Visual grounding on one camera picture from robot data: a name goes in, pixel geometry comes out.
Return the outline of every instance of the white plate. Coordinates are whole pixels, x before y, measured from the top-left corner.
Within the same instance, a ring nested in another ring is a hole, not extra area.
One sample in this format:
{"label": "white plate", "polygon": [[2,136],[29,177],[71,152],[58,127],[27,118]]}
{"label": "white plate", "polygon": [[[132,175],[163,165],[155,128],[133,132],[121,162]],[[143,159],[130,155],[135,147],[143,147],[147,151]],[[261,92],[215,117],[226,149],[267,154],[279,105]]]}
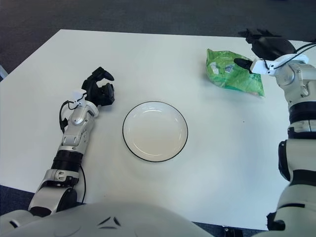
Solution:
{"label": "white plate", "polygon": [[161,162],[175,157],[188,138],[182,114],[163,102],[146,102],[136,106],[123,123],[127,147],[139,158]]}

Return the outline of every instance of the green plastic bag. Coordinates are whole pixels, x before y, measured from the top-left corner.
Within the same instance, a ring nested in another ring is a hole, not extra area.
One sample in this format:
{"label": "green plastic bag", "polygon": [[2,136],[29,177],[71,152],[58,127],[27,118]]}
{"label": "green plastic bag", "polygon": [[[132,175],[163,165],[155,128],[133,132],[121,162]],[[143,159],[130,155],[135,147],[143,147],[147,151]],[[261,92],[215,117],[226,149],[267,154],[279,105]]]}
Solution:
{"label": "green plastic bag", "polygon": [[264,96],[260,74],[250,74],[248,70],[234,63],[235,58],[248,58],[230,51],[207,50],[206,71],[215,85]]}

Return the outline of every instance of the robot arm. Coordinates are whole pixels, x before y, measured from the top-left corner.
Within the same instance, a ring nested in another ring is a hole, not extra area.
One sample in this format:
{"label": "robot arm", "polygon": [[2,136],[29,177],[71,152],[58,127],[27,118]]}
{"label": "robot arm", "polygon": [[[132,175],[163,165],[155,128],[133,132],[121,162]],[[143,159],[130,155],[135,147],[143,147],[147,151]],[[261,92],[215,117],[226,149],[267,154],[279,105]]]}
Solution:
{"label": "robot arm", "polygon": [[111,74],[100,67],[84,81],[81,90],[74,92],[73,108],[70,108],[70,102],[63,104],[68,104],[73,113],[68,119],[60,121],[64,132],[61,144],[52,167],[46,172],[29,206],[34,216],[44,217],[76,206],[77,193],[74,187],[79,181],[79,168],[94,119],[99,114],[97,106],[110,105],[114,101],[111,84],[101,88],[96,84],[103,78],[114,80]]}
{"label": "robot arm", "polygon": [[289,41],[266,32],[243,33],[261,59],[235,62],[251,73],[274,76],[288,102],[288,140],[280,142],[279,170],[290,182],[276,212],[270,213],[267,232],[258,236],[312,236],[316,227],[316,68]]}

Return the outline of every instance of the gray carpet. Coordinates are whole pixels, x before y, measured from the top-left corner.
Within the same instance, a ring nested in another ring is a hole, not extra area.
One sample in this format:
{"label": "gray carpet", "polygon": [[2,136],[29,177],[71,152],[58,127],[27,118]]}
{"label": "gray carpet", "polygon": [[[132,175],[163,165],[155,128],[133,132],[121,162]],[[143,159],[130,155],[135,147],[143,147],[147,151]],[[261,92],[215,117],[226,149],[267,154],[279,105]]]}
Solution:
{"label": "gray carpet", "polygon": [[[311,41],[315,15],[315,0],[0,0],[0,64],[12,72],[59,29],[236,37],[261,28]],[[1,214],[26,209],[32,195],[0,186]]]}

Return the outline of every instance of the wire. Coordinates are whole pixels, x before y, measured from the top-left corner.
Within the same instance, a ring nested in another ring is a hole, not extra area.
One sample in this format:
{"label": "wire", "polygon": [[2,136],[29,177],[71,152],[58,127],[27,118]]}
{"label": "wire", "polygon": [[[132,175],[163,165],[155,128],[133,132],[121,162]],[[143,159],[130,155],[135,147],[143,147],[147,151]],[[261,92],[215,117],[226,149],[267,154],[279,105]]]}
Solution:
{"label": "wire", "polygon": [[266,69],[270,70],[270,68],[268,67],[267,61],[265,59],[263,59],[263,61],[265,62]]}
{"label": "wire", "polygon": [[[84,98],[84,96],[86,95],[87,93],[84,93],[82,94],[82,97],[80,99],[77,100],[77,102],[79,100],[82,100]],[[67,119],[64,119],[62,120],[61,119],[61,112],[63,111],[63,108],[65,105],[68,105],[68,109],[69,110],[74,110],[76,109],[79,105],[76,105],[74,108],[70,108],[69,104],[74,104],[73,101],[69,101],[69,100],[66,100],[60,107],[60,110],[59,110],[59,125],[60,125],[60,129],[62,130],[63,133],[65,133],[65,127],[67,126],[68,122],[67,122]]]}
{"label": "wire", "polygon": [[72,104],[73,104],[74,102],[72,102],[72,101],[68,101],[68,109],[69,109],[69,110],[74,110],[74,109],[76,109],[76,108],[78,107],[78,105],[77,105],[77,106],[76,106],[76,107],[74,107],[74,108],[70,108],[70,107],[69,107],[69,104],[70,104],[70,103],[72,103]]}
{"label": "wire", "polygon": [[82,201],[81,201],[81,204],[83,204],[83,201],[84,201],[84,198],[85,198],[85,192],[86,192],[86,186],[87,186],[87,183],[85,181],[85,175],[84,175],[84,171],[83,171],[83,167],[80,165],[80,169],[82,171],[82,174],[83,174],[83,181],[84,181],[84,192],[83,192],[83,197],[82,197]]}
{"label": "wire", "polygon": [[308,44],[306,44],[306,45],[303,45],[302,47],[299,47],[298,49],[296,49],[296,50],[295,50],[295,53],[297,53],[298,51],[300,51],[300,50],[303,49],[303,48],[306,48],[306,47],[311,46],[311,45],[314,45],[314,44],[316,44],[316,42],[312,42],[312,43],[308,43]]}
{"label": "wire", "polygon": [[63,133],[65,132],[65,127],[63,126],[63,123],[65,123],[65,122],[63,122],[63,121],[61,120],[61,112],[63,111],[64,106],[67,105],[67,104],[69,105],[69,101],[68,101],[68,100],[65,101],[65,102],[61,105],[60,110],[59,110],[59,125],[60,125],[60,129],[62,130]]}
{"label": "wire", "polygon": [[311,47],[309,47],[309,48],[304,49],[304,50],[301,51],[300,53],[296,54],[294,57],[292,57],[292,58],[290,58],[289,60],[287,60],[285,63],[282,63],[281,65],[275,67],[275,69],[278,69],[278,68],[284,66],[284,65],[287,64],[289,61],[291,61],[291,60],[293,60],[294,58],[296,58],[298,55],[304,53],[305,51],[307,51],[307,50],[309,50],[309,49],[311,49],[311,48],[313,48],[313,47],[315,47],[315,46],[316,46],[316,44],[313,45],[313,46],[311,46]]}

